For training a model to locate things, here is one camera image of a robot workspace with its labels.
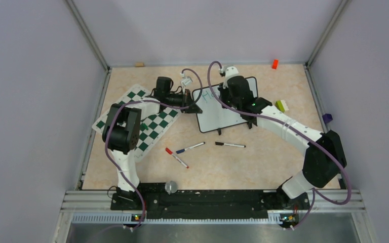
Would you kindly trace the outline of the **black cap marker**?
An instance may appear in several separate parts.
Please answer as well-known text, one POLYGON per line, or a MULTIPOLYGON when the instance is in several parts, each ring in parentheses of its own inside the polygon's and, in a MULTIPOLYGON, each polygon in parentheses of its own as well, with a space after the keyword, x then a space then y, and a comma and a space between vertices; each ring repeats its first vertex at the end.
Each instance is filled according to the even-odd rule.
POLYGON ((215 142, 215 145, 218 146, 231 146, 231 147, 240 147, 240 148, 246 148, 246 145, 241 144, 231 144, 231 143, 224 143, 224 142, 215 142))

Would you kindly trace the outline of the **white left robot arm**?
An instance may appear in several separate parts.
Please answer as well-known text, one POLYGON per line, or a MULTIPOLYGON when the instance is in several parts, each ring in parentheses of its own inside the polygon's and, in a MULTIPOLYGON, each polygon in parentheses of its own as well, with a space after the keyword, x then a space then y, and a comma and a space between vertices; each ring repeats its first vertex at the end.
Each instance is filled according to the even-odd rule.
POLYGON ((136 209, 142 203, 135 165, 135 149, 140 140, 142 121, 160 114, 166 108, 188 114, 203 112, 190 90, 181 85, 173 91, 173 84, 171 78, 159 76, 151 94, 125 104, 114 103, 109 109, 102 140, 105 143, 105 154, 118 174, 115 196, 122 199, 130 209, 136 209))

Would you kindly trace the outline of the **white whiteboard black frame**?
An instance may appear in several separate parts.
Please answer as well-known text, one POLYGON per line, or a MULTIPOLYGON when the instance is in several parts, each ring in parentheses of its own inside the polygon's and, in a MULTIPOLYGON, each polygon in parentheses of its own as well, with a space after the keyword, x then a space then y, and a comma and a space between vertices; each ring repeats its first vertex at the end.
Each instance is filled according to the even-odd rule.
POLYGON ((202 89, 193 90, 194 99, 200 97, 197 106, 202 113, 197 114, 199 131, 207 133, 246 123, 247 121, 233 111, 222 108, 222 105, 215 99, 213 92, 219 96, 219 85, 213 85, 212 89, 205 86, 202 89))

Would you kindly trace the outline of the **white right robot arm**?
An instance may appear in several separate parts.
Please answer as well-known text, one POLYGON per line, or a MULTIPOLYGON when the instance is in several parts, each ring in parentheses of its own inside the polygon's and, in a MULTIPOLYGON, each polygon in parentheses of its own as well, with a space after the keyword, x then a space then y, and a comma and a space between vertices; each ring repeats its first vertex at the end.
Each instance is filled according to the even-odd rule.
POLYGON ((313 188, 323 188, 346 167, 340 136, 311 129, 285 115, 273 104, 254 96, 246 78, 238 75, 218 86, 223 108, 230 108, 249 123, 280 136, 304 157, 300 172, 280 187, 277 203, 284 209, 297 203, 297 197, 313 188))

